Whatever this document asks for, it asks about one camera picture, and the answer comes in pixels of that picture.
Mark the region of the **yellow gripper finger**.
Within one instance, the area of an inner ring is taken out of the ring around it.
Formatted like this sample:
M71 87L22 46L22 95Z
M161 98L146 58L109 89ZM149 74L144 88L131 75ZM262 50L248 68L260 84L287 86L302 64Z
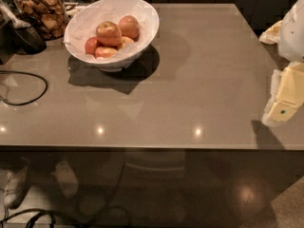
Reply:
M282 21L278 21L269 28L267 28L265 31L263 31L259 36L259 41L266 45L277 44L279 42L278 37L281 29L281 24Z
M270 94L262 123L276 127L288 122L304 105L304 63L290 62L283 71L275 69Z

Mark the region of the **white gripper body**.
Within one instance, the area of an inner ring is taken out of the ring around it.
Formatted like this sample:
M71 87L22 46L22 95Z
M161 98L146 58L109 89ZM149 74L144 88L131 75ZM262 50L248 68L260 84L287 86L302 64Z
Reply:
M285 14L278 34L278 53L290 62L304 62L304 0Z

